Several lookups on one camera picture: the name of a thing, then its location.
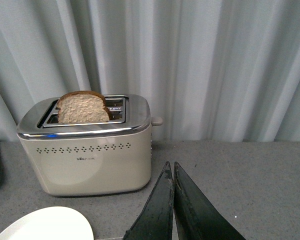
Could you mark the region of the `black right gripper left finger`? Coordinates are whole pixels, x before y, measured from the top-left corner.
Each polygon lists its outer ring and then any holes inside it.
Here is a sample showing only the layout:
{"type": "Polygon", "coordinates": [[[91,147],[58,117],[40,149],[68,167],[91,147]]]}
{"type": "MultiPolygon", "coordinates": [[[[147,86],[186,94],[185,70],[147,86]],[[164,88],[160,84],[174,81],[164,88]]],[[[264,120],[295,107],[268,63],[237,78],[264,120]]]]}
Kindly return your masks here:
{"type": "Polygon", "coordinates": [[[133,225],[124,240],[171,240],[174,214],[174,181],[167,161],[133,225]]]}

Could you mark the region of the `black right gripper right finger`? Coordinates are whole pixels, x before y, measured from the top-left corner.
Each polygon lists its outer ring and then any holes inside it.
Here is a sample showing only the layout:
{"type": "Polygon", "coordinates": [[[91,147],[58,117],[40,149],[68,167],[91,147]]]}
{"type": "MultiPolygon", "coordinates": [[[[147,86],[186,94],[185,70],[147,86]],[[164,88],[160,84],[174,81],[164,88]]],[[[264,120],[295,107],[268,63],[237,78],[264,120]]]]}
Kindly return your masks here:
{"type": "Polygon", "coordinates": [[[180,240],[243,240],[178,162],[174,163],[174,213],[180,240]]]}

